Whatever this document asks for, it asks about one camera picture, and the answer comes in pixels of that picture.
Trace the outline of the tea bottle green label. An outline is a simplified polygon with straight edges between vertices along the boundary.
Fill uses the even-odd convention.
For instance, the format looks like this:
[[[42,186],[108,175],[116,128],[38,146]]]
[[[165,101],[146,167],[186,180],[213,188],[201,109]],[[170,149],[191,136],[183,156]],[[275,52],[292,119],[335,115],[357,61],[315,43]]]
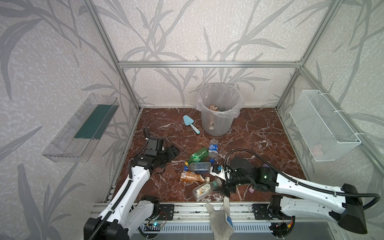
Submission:
[[[220,178],[217,178],[209,183],[204,183],[193,189],[192,193],[196,201],[199,201],[206,196],[210,195],[215,189],[222,185]]]

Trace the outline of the brown nescafe bottle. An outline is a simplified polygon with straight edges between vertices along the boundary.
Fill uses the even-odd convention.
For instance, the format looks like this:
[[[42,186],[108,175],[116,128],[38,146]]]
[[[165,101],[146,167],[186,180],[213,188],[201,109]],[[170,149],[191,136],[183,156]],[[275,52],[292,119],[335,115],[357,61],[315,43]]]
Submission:
[[[209,183],[210,177],[203,177],[200,174],[196,174],[194,172],[189,172],[189,171],[183,171],[180,176],[181,181],[186,182],[186,183]]]
[[[209,106],[209,109],[212,110],[212,111],[215,111],[215,112],[218,111],[218,107],[214,106],[214,105]]]

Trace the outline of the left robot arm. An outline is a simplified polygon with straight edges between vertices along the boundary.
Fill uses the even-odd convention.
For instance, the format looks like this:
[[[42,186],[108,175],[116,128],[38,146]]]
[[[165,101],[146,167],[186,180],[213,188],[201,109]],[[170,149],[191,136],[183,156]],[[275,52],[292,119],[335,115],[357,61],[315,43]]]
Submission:
[[[157,197],[147,196],[136,207],[133,204],[154,170],[165,168],[180,154],[175,145],[164,148],[163,142],[161,138],[148,138],[144,153],[130,160],[129,174],[112,201],[97,218],[86,222],[85,240],[129,240],[145,220],[160,214]]]

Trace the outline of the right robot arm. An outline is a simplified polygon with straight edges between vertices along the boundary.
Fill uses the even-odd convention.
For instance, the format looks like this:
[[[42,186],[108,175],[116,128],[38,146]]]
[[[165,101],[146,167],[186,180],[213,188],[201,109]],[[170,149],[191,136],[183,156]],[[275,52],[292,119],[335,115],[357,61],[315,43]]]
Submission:
[[[267,207],[271,218],[319,218],[335,222],[346,231],[367,234],[364,211],[375,205],[380,195],[359,193],[350,184],[326,186],[298,179],[268,163],[255,167],[244,158],[234,161],[233,166],[211,168],[211,173],[224,181],[218,190],[222,195],[230,197],[237,186],[250,185],[255,191],[274,193]]]

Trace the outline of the grey mesh waste bin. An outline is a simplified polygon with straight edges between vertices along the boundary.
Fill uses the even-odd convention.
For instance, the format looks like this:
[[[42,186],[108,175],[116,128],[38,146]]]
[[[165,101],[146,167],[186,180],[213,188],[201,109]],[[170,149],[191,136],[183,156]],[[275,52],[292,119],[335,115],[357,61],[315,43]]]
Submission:
[[[203,129],[208,135],[220,137],[227,134],[235,118],[219,118],[213,114],[201,113],[201,119]]]

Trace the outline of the clear plastic bin liner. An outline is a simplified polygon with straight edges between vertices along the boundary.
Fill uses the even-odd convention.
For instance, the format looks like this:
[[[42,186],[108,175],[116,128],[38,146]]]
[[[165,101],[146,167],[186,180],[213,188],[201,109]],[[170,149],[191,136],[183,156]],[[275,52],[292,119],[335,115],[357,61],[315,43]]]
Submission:
[[[212,111],[209,106],[218,107]],[[213,114],[219,118],[237,118],[244,107],[244,96],[234,86],[229,84],[211,83],[198,92],[196,109],[201,113]]]

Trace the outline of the clear water bottle blue cap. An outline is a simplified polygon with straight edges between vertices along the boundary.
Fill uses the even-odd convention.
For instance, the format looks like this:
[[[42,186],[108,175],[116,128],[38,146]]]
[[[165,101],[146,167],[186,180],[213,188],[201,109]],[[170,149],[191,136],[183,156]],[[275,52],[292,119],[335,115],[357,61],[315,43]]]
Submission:
[[[184,166],[184,171],[195,172],[197,174],[209,174],[211,167],[211,162],[197,162]]]

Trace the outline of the green Sprite bottle centre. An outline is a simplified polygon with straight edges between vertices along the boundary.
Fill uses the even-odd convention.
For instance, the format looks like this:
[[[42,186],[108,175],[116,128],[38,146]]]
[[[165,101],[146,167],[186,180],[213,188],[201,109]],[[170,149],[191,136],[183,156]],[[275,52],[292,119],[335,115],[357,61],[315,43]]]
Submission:
[[[209,157],[209,150],[204,147],[198,150],[197,152],[193,153],[187,161],[185,161],[185,165],[189,166],[192,163],[201,162]]]

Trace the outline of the light blue plastic trowel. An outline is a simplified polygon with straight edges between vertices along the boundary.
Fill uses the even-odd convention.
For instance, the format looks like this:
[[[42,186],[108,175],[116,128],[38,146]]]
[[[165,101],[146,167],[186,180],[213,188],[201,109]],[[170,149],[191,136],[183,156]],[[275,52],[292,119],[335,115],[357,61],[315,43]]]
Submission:
[[[184,115],[183,120],[184,124],[186,126],[190,126],[197,135],[201,133],[200,130],[194,126],[194,120],[191,117],[189,117],[188,115]]]

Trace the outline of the white knitted work glove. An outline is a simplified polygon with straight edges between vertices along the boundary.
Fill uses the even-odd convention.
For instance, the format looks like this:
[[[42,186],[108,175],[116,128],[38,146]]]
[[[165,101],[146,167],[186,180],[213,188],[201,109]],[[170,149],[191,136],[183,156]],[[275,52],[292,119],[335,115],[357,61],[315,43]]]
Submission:
[[[218,211],[210,203],[206,204],[206,209],[210,214],[210,225],[214,239],[229,240],[234,233],[234,226],[230,216],[230,199],[224,197],[224,204]]]

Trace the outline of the Pepsi bottle far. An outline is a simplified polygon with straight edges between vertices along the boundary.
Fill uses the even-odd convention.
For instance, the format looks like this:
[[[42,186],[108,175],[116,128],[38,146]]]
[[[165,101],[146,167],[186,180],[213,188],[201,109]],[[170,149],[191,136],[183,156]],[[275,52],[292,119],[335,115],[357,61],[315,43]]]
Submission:
[[[211,159],[217,159],[219,155],[219,141],[212,139],[209,145],[209,154]]]

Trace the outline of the green circuit board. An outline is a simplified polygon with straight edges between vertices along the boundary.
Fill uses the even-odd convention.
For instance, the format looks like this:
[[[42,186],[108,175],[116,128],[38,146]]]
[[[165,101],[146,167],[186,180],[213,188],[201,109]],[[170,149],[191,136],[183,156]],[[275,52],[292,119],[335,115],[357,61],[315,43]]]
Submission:
[[[146,223],[144,224],[144,227],[143,227],[143,231],[146,231],[146,232],[160,232],[163,227],[166,225],[166,222],[163,221],[163,222],[150,222],[150,223]]]

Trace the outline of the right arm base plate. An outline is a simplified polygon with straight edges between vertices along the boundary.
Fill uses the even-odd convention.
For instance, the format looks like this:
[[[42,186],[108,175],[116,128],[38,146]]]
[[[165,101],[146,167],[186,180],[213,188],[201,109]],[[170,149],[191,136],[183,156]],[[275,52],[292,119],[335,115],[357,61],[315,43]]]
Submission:
[[[252,204],[255,220],[289,220],[291,217],[281,212],[280,207],[270,207],[269,204]]]

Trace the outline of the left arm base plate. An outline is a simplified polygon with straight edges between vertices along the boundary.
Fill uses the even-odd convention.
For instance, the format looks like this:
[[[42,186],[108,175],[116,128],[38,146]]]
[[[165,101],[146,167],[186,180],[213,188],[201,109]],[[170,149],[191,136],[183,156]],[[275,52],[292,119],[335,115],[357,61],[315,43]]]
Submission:
[[[145,196],[142,200],[149,201],[154,204],[153,213],[147,220],[167,221],[173,220],[175,205],[174,204],[161,204],[158,197]]]

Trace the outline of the clear acrylic wall shelf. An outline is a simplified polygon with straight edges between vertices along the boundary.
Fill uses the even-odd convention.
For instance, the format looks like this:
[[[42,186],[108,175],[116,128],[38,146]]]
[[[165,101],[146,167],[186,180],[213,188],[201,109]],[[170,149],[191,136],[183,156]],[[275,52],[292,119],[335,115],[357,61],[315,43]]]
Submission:
[[[117,97],[90,94],[42,155],[55,163],[86,163],[119,106]]]

